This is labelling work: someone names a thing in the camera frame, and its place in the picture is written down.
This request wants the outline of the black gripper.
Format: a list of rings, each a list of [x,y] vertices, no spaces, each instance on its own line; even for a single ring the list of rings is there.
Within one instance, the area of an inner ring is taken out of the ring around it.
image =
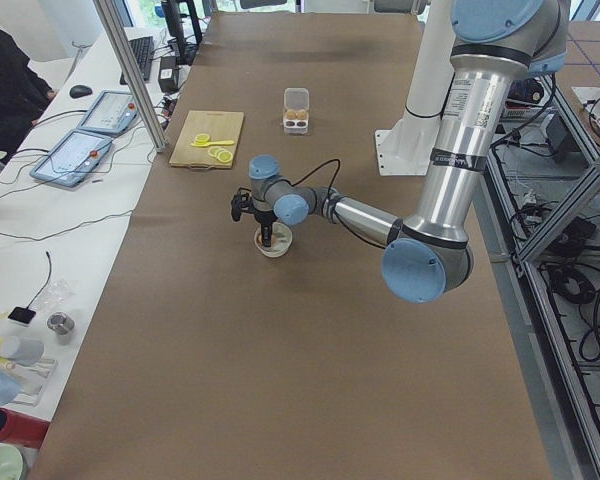
[[[261,224],[261,244],[263,247],[270,247],[272,243],[272,225],[276,221],[276,214],[273,208],[264,200],[253,197],[252,204],[254,207],[254,217]]]

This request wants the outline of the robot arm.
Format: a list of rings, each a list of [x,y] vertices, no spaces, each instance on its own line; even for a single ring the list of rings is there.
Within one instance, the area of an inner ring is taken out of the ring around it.
[[[250,190],[238,190],[231,201],[233,220],[253,215],[270,246],[274,222],[293,226],[319,214],[383,246],[382,275],[399,298],[431,302],[460,286],[472,269],[464,222],[510,87],[562,67],[569,7],[567,1],[452,2],[443,24],[452,31],[453,80],[419,204],[408,218],[332,186],[296,186],[274,157],[259,155],[249,164]]]

